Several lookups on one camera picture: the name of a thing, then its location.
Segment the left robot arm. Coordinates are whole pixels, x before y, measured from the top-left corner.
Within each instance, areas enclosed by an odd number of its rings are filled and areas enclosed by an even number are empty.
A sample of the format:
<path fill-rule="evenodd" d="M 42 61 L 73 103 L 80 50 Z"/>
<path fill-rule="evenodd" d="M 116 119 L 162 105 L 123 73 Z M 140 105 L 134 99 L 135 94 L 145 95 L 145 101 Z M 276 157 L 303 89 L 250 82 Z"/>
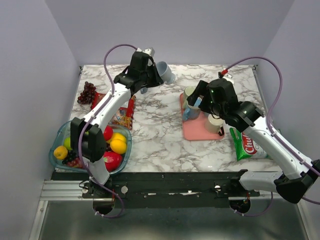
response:
<path fill-rule="evenodd" d="M 93 191 L 101 198 L 107 197 L 111 191 L 111 185 L 107 182 L 110 173 L 103 158 L 106 151 L 103 132 L 122 104 L 140 89 L 158 87 L 164 83 L 154 54 L 151 47 L 137 48 L 129 65 L 111 79 L 111 89 L 106 96 L 87 115 L 75 117 L 70 123 L 71 147 L 78 153 L 89 178 L 95 182 Z"/>

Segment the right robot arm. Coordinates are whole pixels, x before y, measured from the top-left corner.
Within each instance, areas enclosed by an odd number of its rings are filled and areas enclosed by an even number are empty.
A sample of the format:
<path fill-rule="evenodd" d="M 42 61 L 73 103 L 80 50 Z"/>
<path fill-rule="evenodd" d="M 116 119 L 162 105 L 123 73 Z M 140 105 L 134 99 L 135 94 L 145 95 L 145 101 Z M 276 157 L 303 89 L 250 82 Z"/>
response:
<path fill-rule="evenodd" d="M 320 176 L 319 160 L 311 160 L 292 146 L 267 123 L 263 112 L 249 101 L 239 101 L 233 84 L 218 78 L 201 80 L 187 98 L 194 106 L 201 99 L 201 111 L 220 117 L 225 123 L 255 141 L 281 168 L 278 172 L 245 171 L 230 183 L 230 191 L 241 196 L 247 191 L 278 193 L 297 204 Z"/>

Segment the dark blue-grey mug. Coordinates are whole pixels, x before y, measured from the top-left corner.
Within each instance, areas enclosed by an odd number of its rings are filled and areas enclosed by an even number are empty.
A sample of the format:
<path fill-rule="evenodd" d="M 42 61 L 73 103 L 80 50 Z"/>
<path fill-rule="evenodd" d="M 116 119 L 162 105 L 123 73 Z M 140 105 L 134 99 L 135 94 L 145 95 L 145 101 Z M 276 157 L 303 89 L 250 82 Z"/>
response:
<path fill-rule="evenodd" d="M 140 93 L 141 94 L 145 94 L 145 93 L 147 93 L 147 91 L 148 91 L 147 87 L 143 87 L 143 88 L 140 89 Z"/>

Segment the grey-blue mug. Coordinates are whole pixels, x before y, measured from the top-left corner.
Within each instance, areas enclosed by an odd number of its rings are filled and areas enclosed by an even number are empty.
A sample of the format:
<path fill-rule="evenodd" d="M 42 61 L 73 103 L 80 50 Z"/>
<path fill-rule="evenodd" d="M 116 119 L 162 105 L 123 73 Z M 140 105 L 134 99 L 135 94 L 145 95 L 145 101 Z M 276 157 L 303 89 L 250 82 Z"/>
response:
<path fill-rule="evenodd" d="M 176 80 L 176 75 L 172 72 L 171 68 L 165 61 L 159 61 L 156 63 L 156 69 L 160 78 L 166 84 L 172 84 Z"/>

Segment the blue butterfly mug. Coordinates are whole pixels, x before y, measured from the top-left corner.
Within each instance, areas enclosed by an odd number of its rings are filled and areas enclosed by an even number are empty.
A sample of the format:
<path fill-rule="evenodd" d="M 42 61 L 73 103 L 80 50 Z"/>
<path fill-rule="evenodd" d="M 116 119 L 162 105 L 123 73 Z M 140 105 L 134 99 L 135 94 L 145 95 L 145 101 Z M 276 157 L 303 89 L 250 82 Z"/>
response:
<path fill-rule="evenodd" d="M 188 101 L 185 100 L 183 103 L 184 112 L 182 114 L 182 121 L 186 122 L 187 120 L 195 120 L 199 117 L 201 109 L 199 108 L 202 99 L 200 97 L 197 98 L 194 105 L 189 105 Z"/>

